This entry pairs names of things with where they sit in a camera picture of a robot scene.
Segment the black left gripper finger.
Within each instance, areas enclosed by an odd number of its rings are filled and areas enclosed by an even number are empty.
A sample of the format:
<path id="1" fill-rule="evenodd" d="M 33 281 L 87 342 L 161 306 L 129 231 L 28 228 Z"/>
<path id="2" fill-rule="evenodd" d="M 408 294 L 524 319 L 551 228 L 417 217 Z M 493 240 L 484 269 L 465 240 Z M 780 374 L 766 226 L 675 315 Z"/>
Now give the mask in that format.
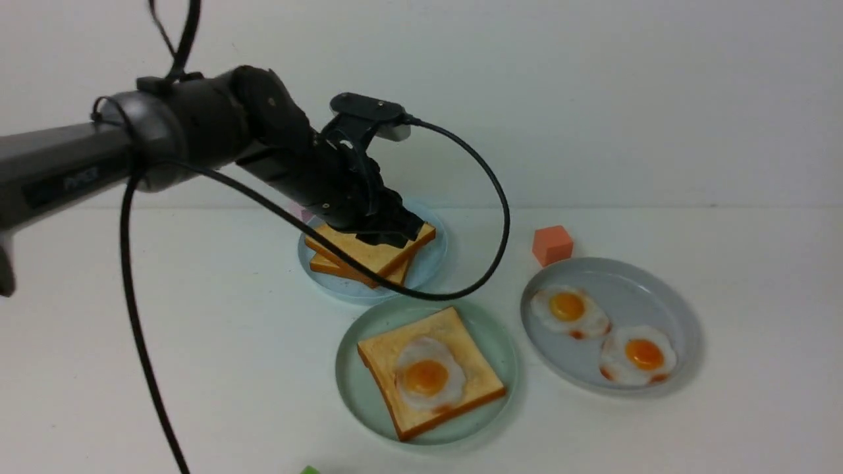
<path id="1" fill-rule="evenodd" d="M 425 221 L 404 206 L 397 206 L 389 212 L 389 245 L 403 248 L 410 241 L 418 239 Z"/>

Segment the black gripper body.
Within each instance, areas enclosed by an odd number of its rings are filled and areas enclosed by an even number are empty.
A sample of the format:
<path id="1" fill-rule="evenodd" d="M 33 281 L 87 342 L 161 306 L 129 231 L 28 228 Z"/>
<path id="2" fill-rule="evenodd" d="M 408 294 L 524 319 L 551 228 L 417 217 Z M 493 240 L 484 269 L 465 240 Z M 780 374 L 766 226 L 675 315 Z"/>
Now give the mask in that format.
<path id="1" fill-rule="evenodd" d="M 401 233 L 404 207 L 373 159 L 314 135 L 266 135 L 236 165 L 331 227 L 346 233 Z"/>

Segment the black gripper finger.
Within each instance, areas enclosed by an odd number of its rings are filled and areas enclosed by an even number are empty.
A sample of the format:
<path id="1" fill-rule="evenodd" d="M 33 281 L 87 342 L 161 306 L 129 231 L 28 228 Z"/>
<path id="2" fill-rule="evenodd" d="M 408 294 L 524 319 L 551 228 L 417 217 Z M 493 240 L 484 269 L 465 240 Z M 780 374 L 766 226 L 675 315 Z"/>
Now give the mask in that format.
<path id="1" fill-rule="evenodd" d="M 379 229 L 365 228 L 362 231 L 355 233 L 357 240 L 370 246 L 388 245 L 395 247 L 394 237 L 391 231 L 383 231 Z"/>

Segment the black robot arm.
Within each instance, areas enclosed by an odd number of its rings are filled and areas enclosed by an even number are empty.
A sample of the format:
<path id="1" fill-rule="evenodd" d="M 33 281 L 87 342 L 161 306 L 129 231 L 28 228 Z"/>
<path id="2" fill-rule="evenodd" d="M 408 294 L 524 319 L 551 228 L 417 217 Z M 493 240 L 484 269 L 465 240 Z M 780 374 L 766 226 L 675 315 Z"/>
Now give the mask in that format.
<path id="1" fill-rule="evenodd" d="M 150 79 L 118 93 L 92 120 L 2 137 L 2 295 L 16 288 L 11 236 L 37 220 L 148 169 L 139 183 L 160 192 L 195 168 L 236 164 L 341 233 L 402 247 L 422 220 L 389 189 L 367 155 L 376 138 L 408 138 L 402 105 L 356 93 L 331 100 L 316 131 L 271 70 L 239 66 L 200 73 L 159 91 Z"/>

